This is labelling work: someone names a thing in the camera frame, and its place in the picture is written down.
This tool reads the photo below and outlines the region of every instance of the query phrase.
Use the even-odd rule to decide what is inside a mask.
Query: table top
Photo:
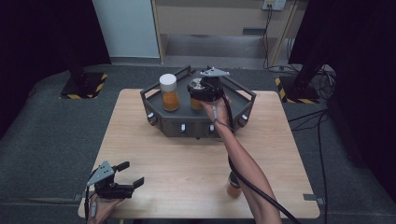
[[[304,199],[313,191],[277,93],[254,92],[249,122],[237,139],[265,172],[280,204],[295,217],[318,217],[316,201]],[[231,170],[221,142],[168,138],[146,117],[140,90],[122,90],[92,169],[103,161],[129,161],[131,167],[117,172],[115,182],[132,185],[143,176],[145,184],[112,217],[253,218],[243,194],[235,199],[226,192]]]

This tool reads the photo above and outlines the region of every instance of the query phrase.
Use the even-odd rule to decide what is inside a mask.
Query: white bottle cap
[[[161,90],[174,91],[177,87],[176,77],[173,74],[164,74],[160,77]]]

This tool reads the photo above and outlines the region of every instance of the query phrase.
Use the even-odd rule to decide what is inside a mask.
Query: human arm
[[[101,199],[96,194],[91,196],[90,202],[90,213],[88,216],[88,224],[102,224],[105,223],[106,219],[111,215],[117,204],[122,202],[123,199]]]
[[[214,122],[215,128],[219,133],[228,155],[233,162],[234,167],[245,179],[251,182],[258,189],[275,199],[271,186],[257,162],[248,154],[244,147],[233,135],[231,129],[227,126],[227,109],[223,100],[215,103],[201,102],[210,119]],[[217,118],[215,119],[213,105],[216,107]],[[261,195],[245,185],[238,179],[241,189],[247,199],[250,211],[252,212],[256,223],[281,223],[280,214],[277,208],[268,203]]]

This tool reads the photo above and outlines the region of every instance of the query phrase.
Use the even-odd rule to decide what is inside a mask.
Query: hand
[[[228,96],[226,97],[226,99],[229,104],[232,103]],[[215,102],[200,101],[200,103],[204,107],[206,114],[213,122],[215,122],[215,116],[213,114],[213,106],[215,106],[218,114],[217,120],[223,124],[227,124],[228,122],[227,107],[224,104],[224,100],[222,98],[218,99]]]
[[[114,208],[124,199],[101,199],[96,194],[91,196],[90,213],[88,216],[88,223],[101,224],[111,215]],[[96,202],[96,214],[92,217],[92,205]]]

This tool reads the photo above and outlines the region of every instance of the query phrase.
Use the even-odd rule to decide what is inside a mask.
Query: electrical outlet
[[[262,9],[269,10],[270,8],[268,6],[271,6],[272,10],[281,11],[286,5],[286,1],[287,0],[264,0]]]

